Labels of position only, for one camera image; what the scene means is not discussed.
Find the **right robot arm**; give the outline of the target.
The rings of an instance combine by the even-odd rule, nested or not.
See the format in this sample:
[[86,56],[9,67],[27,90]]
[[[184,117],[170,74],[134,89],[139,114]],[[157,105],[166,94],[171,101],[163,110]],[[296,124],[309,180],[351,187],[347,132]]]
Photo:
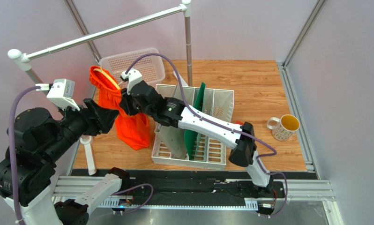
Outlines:
[[119,105],[127,115],[143,113],[162,126],[191,130],[220,141],[231,149],[229,161],[244,167],[254,185],[267,188],[271,175],[259,159],[253,125],[233,124],[205,114],[188,104],[183,87],[178,88],[181,99],[163,97],[145,81],[140,81],[121,89]]

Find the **yellow clothes hanger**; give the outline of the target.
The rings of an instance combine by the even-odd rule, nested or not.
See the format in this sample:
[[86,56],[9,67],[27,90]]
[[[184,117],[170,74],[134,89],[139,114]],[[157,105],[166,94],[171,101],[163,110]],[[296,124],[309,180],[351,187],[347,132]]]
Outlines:
[[94,57],[95,61],[98,64],[98,67],[99,67],[99,69],[96,68],[96,69],[94,69],[94,71],[100,72],[117,90],[120,90],[121,87],[119,86],[119,84],[116,83],[116,81],[114,79],[112,79],[112,77],[109,76],[109,74],[107,72],[105,72],[104,69],[100,66],[100,64],[99,64],[99,61],[100,61],[99,56],[95,52],[93,52],[92,54],[93,54],[93,57]]

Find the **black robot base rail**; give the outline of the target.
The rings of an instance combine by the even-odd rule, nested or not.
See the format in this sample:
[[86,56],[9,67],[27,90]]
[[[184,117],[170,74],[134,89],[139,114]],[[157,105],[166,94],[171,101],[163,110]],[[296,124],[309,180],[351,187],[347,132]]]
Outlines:
[[133,202],[159,206],[241,206],[245,198],[274,199],[275,194],[259,191],[247,172],[130,170],[122,190],[143,183],[129,193]]

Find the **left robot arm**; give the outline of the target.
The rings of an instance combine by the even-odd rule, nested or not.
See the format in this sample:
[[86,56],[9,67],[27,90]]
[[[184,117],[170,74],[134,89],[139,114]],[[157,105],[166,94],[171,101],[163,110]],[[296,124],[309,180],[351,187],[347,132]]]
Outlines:
[[54,203],[51,178],[56,162],[84,135],[108,133],[118,111],[100,107],[92,99],[60,109],[55,120],[42,107],[10,115],[10,145],[0,162],[0,196],[21,215],[25,225],[85,225],[90,214],[121,190],[128,172],[112,168],[104,178],[74,199]]

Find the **orange shorts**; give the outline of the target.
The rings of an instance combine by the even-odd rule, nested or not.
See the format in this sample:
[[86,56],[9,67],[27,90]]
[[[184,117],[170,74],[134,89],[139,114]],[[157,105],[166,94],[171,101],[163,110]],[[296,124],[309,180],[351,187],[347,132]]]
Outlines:
[[139,113],[128,116],[120,108],[121,89],[117,90],[100,72],[94,71],[99,67],[90,67],[90,82],[99,90],[98,105],[104,108],[116,109],[119,115],[115,120],[117,136],[134,150],[140,150],[150,146],[150,122],[148,117]]

